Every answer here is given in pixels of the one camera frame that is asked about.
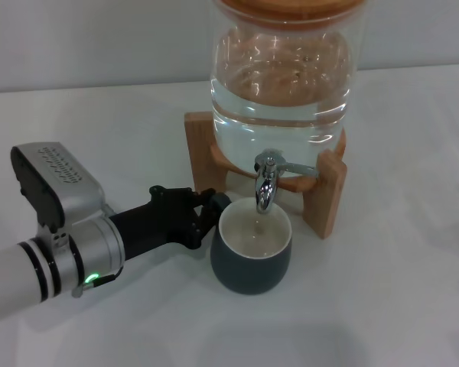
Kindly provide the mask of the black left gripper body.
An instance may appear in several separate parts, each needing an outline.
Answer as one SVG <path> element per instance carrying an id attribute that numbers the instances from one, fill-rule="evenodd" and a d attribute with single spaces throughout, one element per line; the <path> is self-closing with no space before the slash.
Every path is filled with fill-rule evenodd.
<path id="1" fill-rule="evenodd" d="M 143 206 L 110 216 L 119 232 L 125 260 L 168 243 L 190 250 L 201 247 L 201 229 L 195 209 L 200 195 L 190 188 L 150 188 L 151 199 Z"/>

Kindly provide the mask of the chrome faucet with lever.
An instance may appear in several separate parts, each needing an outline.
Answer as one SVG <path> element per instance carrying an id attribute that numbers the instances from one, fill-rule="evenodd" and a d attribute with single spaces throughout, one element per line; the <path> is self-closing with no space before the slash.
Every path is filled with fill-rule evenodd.
<path id="1" fill-rule="evenodd" d="M 282 153 L 275 149 L 265 149 L 255 157 L 254 170 L 256 172 L 256 210 L 260 214 L 267 214 L 272 208 L 278 189 L 278 181 L 284 172 L 301 176 L 318 178 L 315 167 L 287 162 Z"/>

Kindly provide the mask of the dark grey ceramic mug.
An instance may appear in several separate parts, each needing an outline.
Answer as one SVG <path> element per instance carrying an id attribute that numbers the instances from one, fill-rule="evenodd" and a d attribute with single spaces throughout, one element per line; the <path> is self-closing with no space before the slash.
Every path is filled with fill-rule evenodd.
<path id="1" fill-rule="evenodd" d="M 274 205 L 270 213 L 260 214 L 252 198 L 231 201 L 223 193 L 211 203 L 222 210 L 210 247 L 216 278 L 239 294 L 273 289 L 291 260 L 292 227 L 285 211 Z"/>

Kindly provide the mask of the glass water dispenser jar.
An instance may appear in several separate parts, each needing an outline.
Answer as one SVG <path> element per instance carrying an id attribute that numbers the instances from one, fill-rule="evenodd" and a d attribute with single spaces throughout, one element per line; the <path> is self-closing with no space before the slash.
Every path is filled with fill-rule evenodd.
<path id="1" fill-rule="evenodd" d="M 214 129 L 231 163 L 252 171 L 258 154 L 275 149 L 314 166 L 337 146 L 369 3 L 325 28 L 284 31 L 230 18 L 211 0 Z"/>

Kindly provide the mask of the wooden dispenser stand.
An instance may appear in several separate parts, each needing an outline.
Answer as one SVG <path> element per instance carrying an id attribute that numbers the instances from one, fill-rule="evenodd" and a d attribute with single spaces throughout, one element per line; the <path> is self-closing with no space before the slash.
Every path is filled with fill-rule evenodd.
<path id="1" fill-rule="evenodd" d="M 218 148 L 211 112 L 185 113 L 184 128 L 195 190 L 213 188 L 225 191 L 229 172 L 252 179 L 256 177 L 230 163 Z M 347 175 L 347 166 L 343 162 L 346 142 L 346 134 L 342 132 L 333 151 L 326 150 L 318 155 L 317 168 L 320 173 L 317 179 L 289 177 L 278 181 L 279 188 L 302 194 L 302 218 L 322 239 L 330 236 L 334 228 Z"/>

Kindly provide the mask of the round wooden jar lid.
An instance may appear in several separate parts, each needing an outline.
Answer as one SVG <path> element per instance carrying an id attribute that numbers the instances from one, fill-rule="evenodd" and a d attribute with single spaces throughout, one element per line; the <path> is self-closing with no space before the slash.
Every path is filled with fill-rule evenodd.
<path id="1" fill-rule="evenodd" d="M 325 28 L 360 13 L 368 0 L 213 0 L 238 21 L 273 30 Z"/>

